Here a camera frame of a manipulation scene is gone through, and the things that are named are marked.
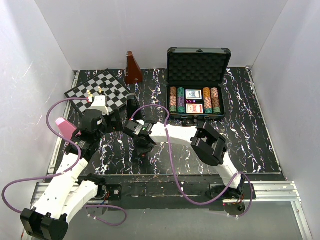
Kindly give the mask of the red playing card deck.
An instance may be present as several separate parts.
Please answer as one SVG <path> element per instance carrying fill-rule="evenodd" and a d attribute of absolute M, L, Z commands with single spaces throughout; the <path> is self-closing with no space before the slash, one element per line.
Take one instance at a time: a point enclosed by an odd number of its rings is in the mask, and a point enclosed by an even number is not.
<path fill-rule="evenodd" d="M 203 114 L 204 108 L 202 104 L 189 103 L 186 104 L 186 113 L 187 114 Z"/>

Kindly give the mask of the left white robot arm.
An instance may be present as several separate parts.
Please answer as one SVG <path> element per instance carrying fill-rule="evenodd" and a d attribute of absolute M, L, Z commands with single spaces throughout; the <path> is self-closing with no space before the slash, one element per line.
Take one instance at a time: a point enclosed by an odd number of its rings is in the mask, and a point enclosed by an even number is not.
<path fill-rule="evenodd" d="M 102 137 L 122 129 L 120 118 L 111 117 L 106 107 L 87 109 L 80 126 L 75 127 L 63 117 L 55 121 L 61 136 L 80 148 L 69 145 L 62 162 L 43 195 L 31 209 L 25 208 L 20 220 L 26 233 L 41 240 L 62 240 L 72 218 L 91 199 L 119 198 L 120 185 L 108 185 L 105 178 L 90 173 L 80 177 L 99 148 Z"/>

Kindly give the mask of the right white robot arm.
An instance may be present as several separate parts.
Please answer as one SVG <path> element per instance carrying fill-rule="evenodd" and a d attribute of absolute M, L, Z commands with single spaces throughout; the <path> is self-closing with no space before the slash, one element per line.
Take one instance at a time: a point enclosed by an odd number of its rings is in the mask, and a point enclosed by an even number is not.
<path fill-rule="evenodd" d="M 245 192 L 245 178 L 239 174 L 228 154 L 227 140 L 208 122 L 198 126 L 164 125 L 148 120 L 130 120 L 123 132 L 133 138 L 139 155 L 151 152 L 158 143 L 191 147 L 202 163 L 212 166 L 226 186 L 224 198 L 237 199 Z"/>

